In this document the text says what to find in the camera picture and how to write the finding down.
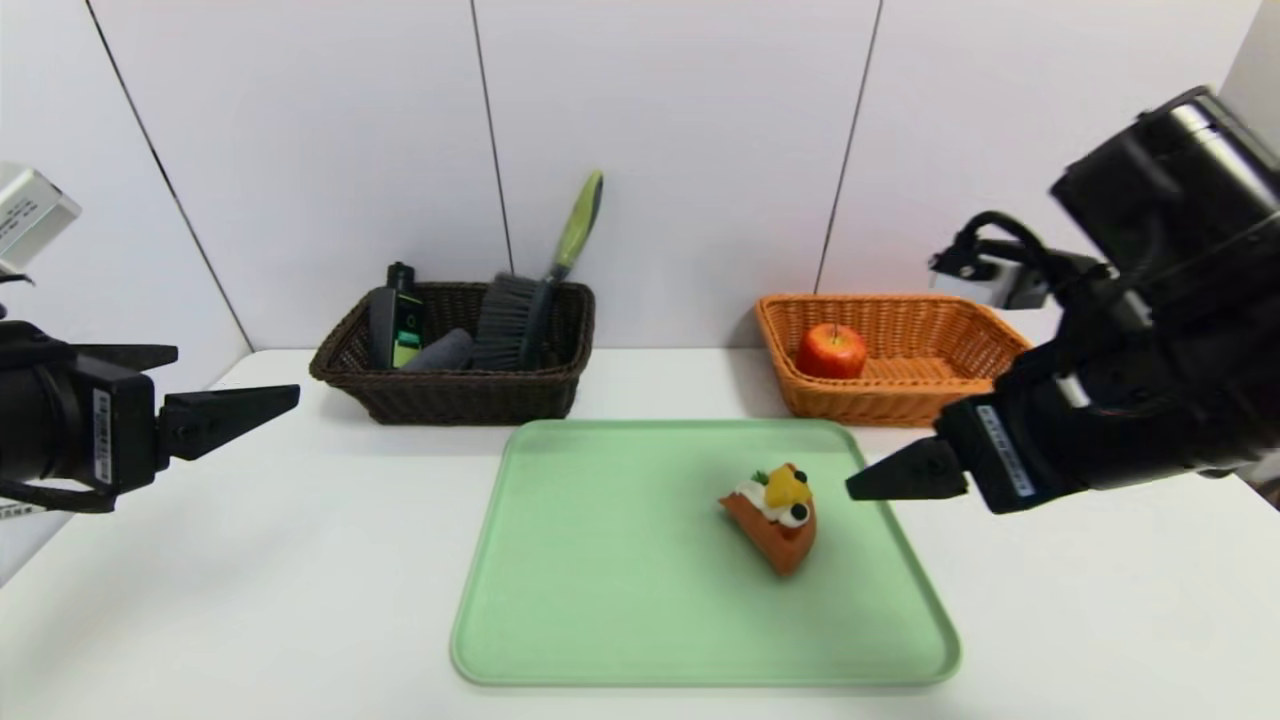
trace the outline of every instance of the gray bristles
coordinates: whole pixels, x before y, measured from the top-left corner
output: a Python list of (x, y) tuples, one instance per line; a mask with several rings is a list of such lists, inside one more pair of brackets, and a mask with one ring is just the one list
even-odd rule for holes
[(539, 281), (498, 273), (484, 293), (471, 366), (476, 370), (520, 369), (520, 345)]

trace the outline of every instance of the tabletop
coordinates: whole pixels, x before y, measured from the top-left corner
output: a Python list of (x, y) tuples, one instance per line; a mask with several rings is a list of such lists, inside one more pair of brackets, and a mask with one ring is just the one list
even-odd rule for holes
[[(893, 503), (963, 641), (916, 689), (495, 689), (449, 633), (511, 428), (379, 427), (301, 383), (293, 413), (77, 518), (0, 591), (0, 719), (1265, 717), (1280, 516), (1180, 477), (993, 516)], [(786, 416), (760, 350), (598, 350), (572, 418)], [(851, 429), (870, 460), (923, 430)]]

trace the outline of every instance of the black bottle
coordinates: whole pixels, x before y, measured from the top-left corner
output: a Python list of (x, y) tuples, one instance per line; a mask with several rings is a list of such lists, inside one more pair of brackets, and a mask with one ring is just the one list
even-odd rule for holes
[(422, 301), (413, 295), (413, 268), (387, 268), (387, 287), (369, 296), (369, 354), (374, 368), (392, 370), (422, 350)]

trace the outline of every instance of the green brush handle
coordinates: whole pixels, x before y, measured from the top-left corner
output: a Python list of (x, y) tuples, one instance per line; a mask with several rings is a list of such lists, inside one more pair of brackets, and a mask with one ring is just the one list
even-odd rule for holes
[(564, 223), (564, 232), (561, 233), (561, 242), (556, 247), (556, 264), (552, 265), (548, 279), (559, 282), (573, 269), (573, 263), (577, 263), (577, 256), (582, 254), (586, 238), (591, 234), (591, 228), (595, 227), (595, 217), (600, 214), (603, 195), (604, 174), (595, 170), (591, 177), (586, 178), (586, 184), (582, 186), (582, 192), (577, 195), (577, 202), (573, 204), (573, 211), (570, 213), (568, 222)]

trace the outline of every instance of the apple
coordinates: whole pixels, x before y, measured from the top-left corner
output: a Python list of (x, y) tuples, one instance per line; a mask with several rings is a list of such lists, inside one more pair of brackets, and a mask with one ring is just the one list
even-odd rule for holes
[(863, 374), (867, 342), (849, 325), (823, 323), (800, 338), (796, 369), (815, 378), (847, 380)]

